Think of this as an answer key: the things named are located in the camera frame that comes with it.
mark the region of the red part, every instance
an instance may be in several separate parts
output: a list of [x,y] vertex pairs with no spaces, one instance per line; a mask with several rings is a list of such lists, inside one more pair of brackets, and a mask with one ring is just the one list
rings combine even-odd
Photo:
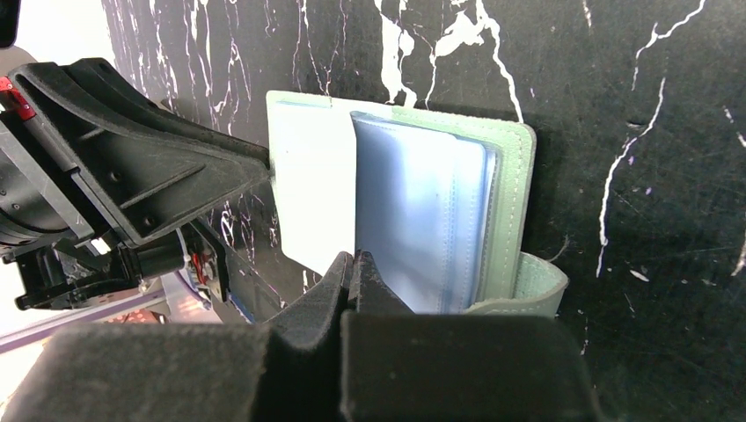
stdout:
[[16,112],[21,120],[26,121],[36,115],[36,112],[31,108],[28,102],[21,97],[20,92],[18,92],[16,87],[13,85],[13,82],[11,82],[7,76],[0,76],[0,92],[5,92],[11,97],[13,102],[16,103],[17,106],[12,109],[12,111]]

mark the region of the card holder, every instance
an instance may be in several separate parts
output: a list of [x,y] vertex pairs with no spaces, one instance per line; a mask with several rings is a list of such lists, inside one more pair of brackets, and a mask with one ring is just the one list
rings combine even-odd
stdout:
[[284,91],[267,117],[286,256],[324,273],[371,251],[417,312],[553,317],[567,276],[520,252],[529,127]]

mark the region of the black marble surface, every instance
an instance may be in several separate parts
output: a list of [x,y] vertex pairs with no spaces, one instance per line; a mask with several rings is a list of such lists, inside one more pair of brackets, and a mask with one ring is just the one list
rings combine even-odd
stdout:
[[[292,90],[522,120],[538,134],[523,249],[621,420],[746,420],[742,0],[104,0],[151,99],[267,145]],[[267,186],[211,216],[279,309],[318,276],[282,256]]]

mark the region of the black table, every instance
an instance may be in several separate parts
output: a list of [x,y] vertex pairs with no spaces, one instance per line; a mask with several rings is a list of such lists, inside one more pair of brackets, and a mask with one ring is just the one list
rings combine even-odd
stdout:
[[[268,90],[524,120],[538,156],[523,249],[569,275],[559,320],[604,409],[746,418],[742,2],[104,4],[135,87],[248,142],[267,145]],[[283,257],[268,186],[208,218],[262,312],[319,280]]]

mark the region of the tabletop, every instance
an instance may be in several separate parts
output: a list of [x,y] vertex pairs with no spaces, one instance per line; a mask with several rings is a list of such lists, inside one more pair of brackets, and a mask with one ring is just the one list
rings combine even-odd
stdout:
[[[523,250],[568,274],[558,318],[606,413],[746,418],[741,2],[104,6],[129,82],[248,142],[267,145],[269,90],[530,125],[538,152]],[[269,186],[206,218],[245,260],[252,306],[276,311],[319,280],[282,256]]]

